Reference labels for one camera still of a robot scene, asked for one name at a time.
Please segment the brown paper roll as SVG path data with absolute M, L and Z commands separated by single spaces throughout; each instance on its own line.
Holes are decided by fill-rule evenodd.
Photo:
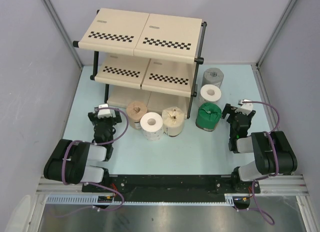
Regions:
M 140 101 L 133 101 L 128 104 L 126 113 L 129 118 L 129 125 L 136 130 L 141 130 L 141 118 L 148 112 L 146 105 Z

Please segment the white flowered paper roll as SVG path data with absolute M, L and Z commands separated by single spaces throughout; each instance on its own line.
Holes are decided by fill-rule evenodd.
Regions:
M 219 87 L 212 84 L 203 85 L 200 90 L 199 105 L 206 102 L 215 103 L 221 96 L 222 92 Z

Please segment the white dotted paper roll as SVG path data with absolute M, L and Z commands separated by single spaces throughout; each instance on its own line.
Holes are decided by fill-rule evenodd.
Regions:
M 164 133 L 163 119 L 155 112 L 147 112 L 140 120 L 142 133 L 149 141 L 160 140 Z

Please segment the cream paper roll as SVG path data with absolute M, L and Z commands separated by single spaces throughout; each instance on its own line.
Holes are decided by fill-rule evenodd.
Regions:
M 169 107 L 162 111 L 164 133 L 169 137 L 181 134 L 185 124 L 185 113 L 178 107 Z

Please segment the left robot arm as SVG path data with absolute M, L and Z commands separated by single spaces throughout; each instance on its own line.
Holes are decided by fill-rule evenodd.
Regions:
M 88 165 L 89 161 L 109 161 L 113 153 L 115 126 L 122 122 L 118 109 L 108 109 L 108 105 L 96 107 L 88 113 L 93 124 L 92 142 L 61 139 L 49 157 L 43 175 L 46 179 L 79 184 L 93 182 L 101 192 L 109 189 L 111 180 L 105 176 L 106 170 Z

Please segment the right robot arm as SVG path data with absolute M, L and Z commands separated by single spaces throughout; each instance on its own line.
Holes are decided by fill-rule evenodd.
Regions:
M 229 151 L 234 154 L 252 153 L 254 161 L 236 167 L 231 173 L 230 185 L 235 192 L 250 191 L 257 181 L 279 174 L 290 174 L 298 167 L 298 160 L 284 132 L 276 128 L 270 132 L 249 134 L 252 119 L 256 114 L 254 101 L 240 100 L 239 107 L 226 104 L 222 119 L 230 125 Z

